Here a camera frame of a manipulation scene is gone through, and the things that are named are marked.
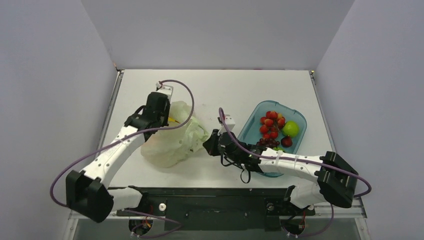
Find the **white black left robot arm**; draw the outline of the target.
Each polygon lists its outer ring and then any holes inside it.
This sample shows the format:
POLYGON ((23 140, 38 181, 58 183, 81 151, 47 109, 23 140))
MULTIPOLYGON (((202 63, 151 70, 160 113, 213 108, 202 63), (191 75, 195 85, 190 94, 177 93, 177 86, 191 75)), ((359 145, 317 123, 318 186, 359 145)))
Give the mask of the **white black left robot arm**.
POLYGON ((124 122, 111 147, 100 153, 81 171, 72 170, 65 179, 67 206, 96 223, 116 210, 130 208, 136 215, 149 209, 149 201, 130 187, 109 190, 110 183, 132 153, 158 128, 167 126, 171 90, 151 92, 146 104, 124 122))

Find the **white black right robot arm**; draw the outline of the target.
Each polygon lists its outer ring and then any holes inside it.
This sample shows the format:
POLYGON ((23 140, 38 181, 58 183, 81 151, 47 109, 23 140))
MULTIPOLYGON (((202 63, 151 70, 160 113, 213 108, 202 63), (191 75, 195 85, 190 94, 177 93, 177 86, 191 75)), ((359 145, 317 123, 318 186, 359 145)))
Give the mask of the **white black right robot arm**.
POLYGON ((229 165, 249 173, 279 173, 307 180, 308 184, 287 189, 282 207, 289 214, 322 202, 345 209, 353 204, 358 173, 336 152, 327 151, 321 156, 291 154, 263 143, 240 142, 232 132, 221 133, 218 129, 203 147, 210 156, 227 159, 229 165))

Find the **light green plastic bag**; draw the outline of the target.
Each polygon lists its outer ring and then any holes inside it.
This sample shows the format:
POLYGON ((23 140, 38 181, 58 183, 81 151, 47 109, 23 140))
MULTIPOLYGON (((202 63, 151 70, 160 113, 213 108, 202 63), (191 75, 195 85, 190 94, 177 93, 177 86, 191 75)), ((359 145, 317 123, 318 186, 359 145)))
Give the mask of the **light green plastic bag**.
POLYGON ((156 168, 170 168, 201 150, 209 136, 209 132, 193 114, 182 127, 154 133, 140 147, 140 154, 156 168))

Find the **yellow fake banana bunch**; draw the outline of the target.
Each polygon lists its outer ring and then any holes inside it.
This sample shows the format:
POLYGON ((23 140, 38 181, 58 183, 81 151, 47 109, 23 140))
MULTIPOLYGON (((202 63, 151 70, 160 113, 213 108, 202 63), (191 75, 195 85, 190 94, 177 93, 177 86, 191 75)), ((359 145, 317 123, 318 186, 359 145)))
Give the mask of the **yellow fake banana bunch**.
POLYGON ((179 121, 177 121, 177 120, 175 120, 174 118, 172 118, 172 117, 168 117, 168 123, 173 123, 173 124, 180 124, 180 122, 179 121))

